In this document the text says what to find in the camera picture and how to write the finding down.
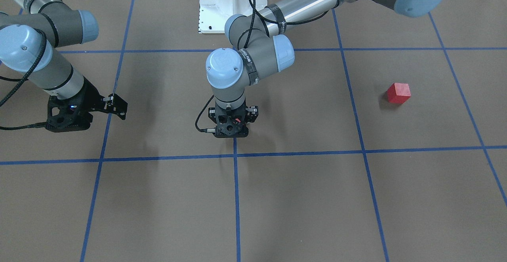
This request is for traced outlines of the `brown paper table mat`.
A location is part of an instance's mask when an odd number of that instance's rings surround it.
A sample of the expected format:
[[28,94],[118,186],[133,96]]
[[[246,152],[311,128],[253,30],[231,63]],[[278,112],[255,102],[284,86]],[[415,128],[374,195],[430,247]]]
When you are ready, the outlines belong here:
[[288,31],[238,139],[194,127],[230,47],[199,0],[64,1],[100,35],[62,55],[128,114],[1,132],[2,262],[506,261],[506,0],[360,0]]

